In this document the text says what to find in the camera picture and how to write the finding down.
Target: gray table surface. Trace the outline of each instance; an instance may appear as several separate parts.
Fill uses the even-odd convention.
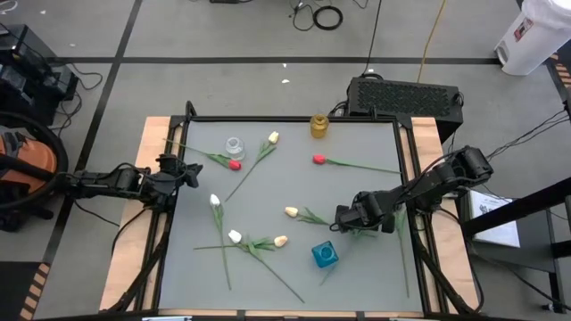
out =
[[[225,242],[230,229],[251,238],[287,235],[288,244],[262,256],[305,300],[301,303],[260,262],[239,249],[228,249],[232,291],[226,285],[220,250],[194,251],[219,245],[209,199],[224,200],[254,161],[260,144],[276,130],[277,149],[264,159],[224,203]],[[308,123],[192,122],[187,144],[205,152],[224,151],[230,136],[245,142],[243,169],[233,172],[187,152],[186,163],[204,165],[197,189],[181,188],[164,275],[160,309],[274,309],[325,311],[421,311],[408,228],[403,236],[404,261],[397,233],[354,241],[327,226],[298,222],[284,207],[310,208],[333,222],[338,204],[351,204],[363,190],[389,190],[401,184],[398,174],[367,169],[315,165],[321,153],[332,159],[399,170],[392,124],[332,123],[324,139],[310,136]],[[340,260],[327,281],[311,247],[331,241]],[[408,276],[409,290],[405,286]]]

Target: white container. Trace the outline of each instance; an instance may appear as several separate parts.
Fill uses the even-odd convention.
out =
[[[571,0],[525,0],[494,49],[502,70],[525,76],[571,39]]]

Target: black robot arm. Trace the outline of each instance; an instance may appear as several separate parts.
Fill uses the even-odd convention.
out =
[[[139,200],[153,210],[174,210],[171,195],[184,184],[198,187],[196,177],[203,165],[186,165],[170,154],[161,154],[156,160],[160,171],[154,174],[149,168],[141,169],[121,163],[109,173],[81,170],[73,175],[65,175],[62,190],[75,199],[111,196]]]
[[[394,212],[403,203],[413,202],[417,210],[430,212],[442,202],[445,194],[460,186],[472,187],[485,183],[493,169],[482,154],[466,146],[444,155],[442,161],[429,166],[420,176],[390,191],[360,192],[352,206],[339,205],[332,231],[345,233],[350,229],[394,231]]]

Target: concrete floor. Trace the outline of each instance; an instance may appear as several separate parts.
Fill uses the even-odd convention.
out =
[[[128,17],[139,2],[20,1],[16,10],[1,16],[1,22],[29,24],[60,56],[94,58],[92,62],[99,63],[78,66],[83,71],[101,72],[108,80],[113,66],[101,62],[112,62],[118,53]],[[103,85],[88,93],[79,92],[83,110],[62,135],[70,168],[78,160],[95,109],[105,95],[109,100],[87,162],[89,170],[110,170],[122,161],[134,161],[145,118],[181,114],[186,100],[191,100],[201,115],[311,115],[329,111],[344,99],[347,84],[362,72],[363,64],[291,63],[287,57],[366,57],[378,1],[371,0],[366,10],[351,1],[333,3],[344,15],[338,30],[300,32],[288,17],[292,10],[286,0],[240,5],[143,0],[125,57],[284,58],[274,63],[161,61],[119,65],[119,57],[114,64],[119,70],[110,77],[114,82],[110,92],[102,95]],[[372,55],[421,57],[439,5],[439,0],[384,0]],[[493,47],[517,15],[515,0],[449,0],[428,56],[493,57]],[[298,24],[305,26],[307,18],[300,15]],[[323,17],[326,22],[333,18]],[[370,68],[390,80],[415,81],[418,74],[414,63],[372,64]],[[96,79],[87,77],[85,81],[90,84]],[[562,108],[544,66],[518,78],[502,73],[497,65],[432,64],[425,67],[421,81],[459,87],[466,98],[465,122],[455,145],[470,144],[484,153]],[[523,196],[569,177],[570,134],[569,125],[562,124],[498,156],[492,161],[495,174],[488,186],[499,194]],[[108,198],[80,202],[114,221],[120,220],[124,204]],[[57,209],[59,204],[54,201],[51,206]],[[562,208],[554,211],[565,215]],[[54,222],[32,219],[18,234],[0,233],[0,243],[10,244],[0,248],[0,260],[42,260]],[[554,218],[554,224],[558,240],[571,237],[566,221]],[[36,318],[96,313],[116,232],[115,226],[72,209]],[[571,280],[565,279],[571,263],[560,263],[565,295],[571,298]],[[480,261],[475,261],[475,268],[484,287],[484,311],[489,315],[569,319],[540,311],[538,306],[545,301],[506,271]],[[523,268],[518,271],[549,291],[547,274]]]

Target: yellow cable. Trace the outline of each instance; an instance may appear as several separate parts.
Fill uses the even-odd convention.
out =
[[[443,0],[442,4],[440,4],[440,10],[438,11],[438,15],[436,16],[436,21],[434,22],[434,26],[432,26],[432,30],[430,31],[430,36],[428,36],[428,40],[426,41],[425,51],[422,53],[422,61],[420,62],[420,70],[418,71],[417,83],[420,82],[422,69],[425,66],[425,59],[426,59],[426,52],[428,51],[428,45],[430,45],[430,40],[432,40],[432,35],[434,34],[436,26],[438,25],[438,21],[440,20],[440,16],[444,11],[444,6],[446,6],[446,0]]]

